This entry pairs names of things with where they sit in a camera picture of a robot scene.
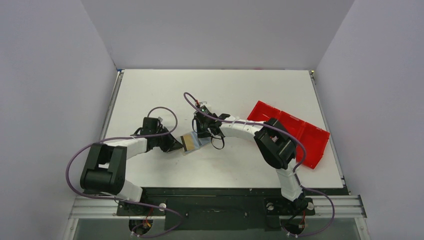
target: robotic arm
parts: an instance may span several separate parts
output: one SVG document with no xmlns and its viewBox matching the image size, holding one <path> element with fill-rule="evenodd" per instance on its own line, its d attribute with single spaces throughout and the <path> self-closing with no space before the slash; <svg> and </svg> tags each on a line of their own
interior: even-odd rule
<svg viewBox="0 0 424 240">
<path fill-rule="evenodd" d="M 299 207 L 306 207 L 301 203 L 303 202 L 304 195 L 293 172 L 293 168 L 296 165 L 296 161 L 294 160 L 296 143 L 288 136 L 267 127 L 234 123 L 236 120 L 254 123 L 252 121 L 238 120 L 234 116 L 225 113 L 217 116 L 211 112 L 212 108 L 207 103 L 199 103 L 197 107 L 209 116 L 233 122 L 225 123 L 217 121 L 196 111 L 193 121 L 196 122 L 199 138 L 214 136 L 220 136 L 221 138 L 236 137 L 255 142 L 265 161 L 276 170 L 281 185 L 281 195 L 292 202 L 298 203 Z M 275 118 L 258 123 L 264 123 L 287 132 L 284 126 Z"/>
<path fill-rule="evenodd" d="M 147 153 L 155 147 L 167 153 L 183 147 L 171 134 L 143 138 L 136 136 L 162 134 L 169 132 L 161 124 L 162 119 L 145 117 L 143 127 L 132 135 L 134 139 L 112 143 L 95 143 L 90 147 L 80 178 L 83 189 L 107 193 L 120 199 L 139 202 L 143 189 L 125 179 L 127 160 Z"/>
</svg>

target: white backdrop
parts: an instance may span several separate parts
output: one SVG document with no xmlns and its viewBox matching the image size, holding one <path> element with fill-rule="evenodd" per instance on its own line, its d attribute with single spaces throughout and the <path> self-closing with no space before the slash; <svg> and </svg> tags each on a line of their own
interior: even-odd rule
<svg viewBox="0 0 424 240">
<path fill-rule="evenodd" d="M 424 239 L 424 1 L 356 0 L 316 70 L 373 240 Z"/>
<path fill-rule="evenodd" d="M 81 0 L 118 68 L 315 69 L 354 0 Z"/>
<path fill-rule="evenodd" d="M 79 0 L 3 1 L 0 33 L 0 239 L 61 239 L 116 70 Z"/>
</svg>

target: black cable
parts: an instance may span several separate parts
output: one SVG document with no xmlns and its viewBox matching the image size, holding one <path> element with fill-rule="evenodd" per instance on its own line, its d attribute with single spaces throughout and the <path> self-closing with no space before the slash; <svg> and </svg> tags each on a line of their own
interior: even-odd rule
<svg viewBox="0 0 424 240">
<path fill-rule="evenodd" d="M 286 222 L 285 222 L 285 224 L 284 224 L 284 226 L 286 226 L 286 225 L 288 225 L 288 224 L 290 224 L 290 222 L 295 218 L 295 217 L 297 217 L 301 212 L 303 212 L 303 211 L 305 211 L 306 210 L 306 207 L 305 207 L 305 209 L 299 209 L 299 210 L 297 210 L 294 214 L 293 214 L 293 216 L 291 216 Z"/>
<path fill-rule="evenodd" d="M 220 139 L 220 140 L 222 140 L 222 147 L 221 147 L 221 148 L 217 148 L 217 147 L 214 145 L 213 139 Z M 223 149 L 223 148 L 225 147 L 224 137 L 222 136 L 221 138 L 217 138 L 217 137 L 214 137 L 214 136 L 210 136 L 210 144 L 212 144 L 212 146 L 213 146 L 215 149 L 221 150 L 221 149 Z"/>
<path fill-rule="evenodd" d="M 193 129 L 193 132 L 195 132 L 197 135 L 206 133 L 206 131 L 197 132 L 195 130 L 195 120 L 199 121 L 199 119 L 197 117 L 194 117 L 193 120 L 191 120 L 191 129 Z"/>
<path fill-rule="evenodd" d="M 135 130 L 135 132 L 134 132 L 134 134 L 133 134 L 133 135 L 138 135 L 138 134 L 139 134 L 139 131 L 141 131 L 141 130 L 142 130 L 142 128 L 141 128 L 141 127 L 137 128 L 137 130 Z"/>
</svg>

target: red container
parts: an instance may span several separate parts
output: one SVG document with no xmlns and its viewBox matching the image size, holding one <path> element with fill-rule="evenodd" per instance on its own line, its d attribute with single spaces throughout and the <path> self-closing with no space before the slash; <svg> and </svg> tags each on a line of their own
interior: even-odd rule
<svg viewBox="0 0 424 240">
<path fill-rule="evenodd" d="M 270 118 L 278 119 L 288 133 L 303 144 L 307 153 L 303 165 L 315 169 L 323 157 L 330 133 L 262 101 L 257 101 L 247 120 L 268 121 Z M 298 146 L 296 148 L 296 161 L 299 162 L 303 155 L 304 152 Z"/>
</svg>

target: white tabletop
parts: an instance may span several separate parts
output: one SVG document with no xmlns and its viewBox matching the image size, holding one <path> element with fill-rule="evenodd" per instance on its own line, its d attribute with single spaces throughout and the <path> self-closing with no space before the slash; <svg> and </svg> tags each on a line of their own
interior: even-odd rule
<svg viewBox="0 0 424 240">
<path fill-rule="evenodd" d="M 194 109 L 183 93 L 208 102 L 221 113 L 246 119 L 258 100 L 319 128 L 326 129 L 308 71 L 296 70 L 160 70 L 126 69 L 106 137 L 128 136 L 143 124 L 150 109 L 164 106 L 178 117 L 179 136 L 192 131 Z M 173 116 L 158 109 L 171 129 Z M 308 188 L 342 188 L 330 143 L 315 169 L 298 169 Z M 183 155 L 182 150 L 163 153 L 154 148 L 128 160 L 126 179 L 141 187 L 162 188 L 279 188 L 274 168 L 263 159 L 255 143 L 225 138 L 225 148 L 207 145 Z"/>
</svg>

